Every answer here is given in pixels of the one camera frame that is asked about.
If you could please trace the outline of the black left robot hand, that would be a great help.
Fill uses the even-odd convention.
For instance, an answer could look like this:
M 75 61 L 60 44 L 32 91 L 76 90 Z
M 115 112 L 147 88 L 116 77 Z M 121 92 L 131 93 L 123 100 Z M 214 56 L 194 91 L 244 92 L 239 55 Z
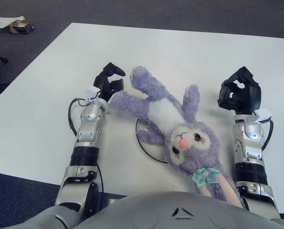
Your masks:
M 124 89 L 123 79 L 109 82 L 108 77 L 114 74 L 124 77 L 126 73 L 111 62 L 108 63 L 98 76 L 96 76 L 93 86 L 100 89 L 99 98 L 108 102 L 113 94 Z

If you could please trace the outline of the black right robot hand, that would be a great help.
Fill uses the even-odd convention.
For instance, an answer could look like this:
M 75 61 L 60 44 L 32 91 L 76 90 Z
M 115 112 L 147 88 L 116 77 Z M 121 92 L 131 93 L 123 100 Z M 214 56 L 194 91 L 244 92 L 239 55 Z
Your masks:
M 243 66 L 221 84 L 218 106 L 234 110 L 237 115 L 250 115 L 260 108 L 261 88 L 251 72 Z

